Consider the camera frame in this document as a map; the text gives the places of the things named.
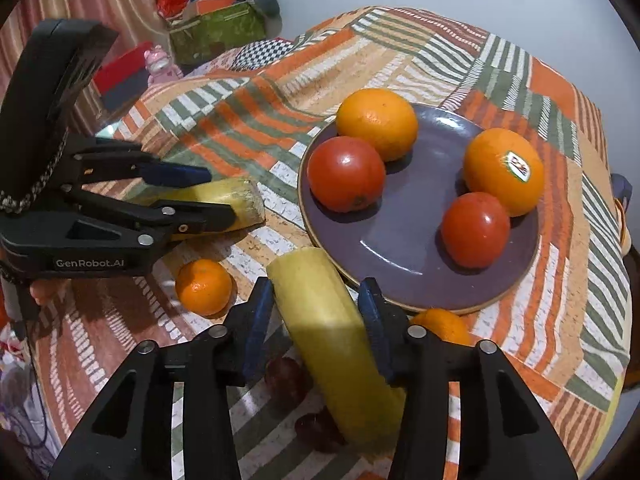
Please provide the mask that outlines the left hand holding gripper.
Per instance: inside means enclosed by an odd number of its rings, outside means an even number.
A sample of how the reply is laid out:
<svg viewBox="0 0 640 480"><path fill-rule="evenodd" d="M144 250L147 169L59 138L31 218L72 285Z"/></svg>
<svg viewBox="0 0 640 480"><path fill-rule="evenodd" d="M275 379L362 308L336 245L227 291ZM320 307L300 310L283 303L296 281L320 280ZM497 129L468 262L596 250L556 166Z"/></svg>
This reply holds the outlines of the left hand holding gripper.
<svg viewBox="0 0 640 480"><path fill-rule="evenodd" d="M56 295L65 292L69 280L37 280L29 286L29 293L38 306L42 307Z"/></svg>

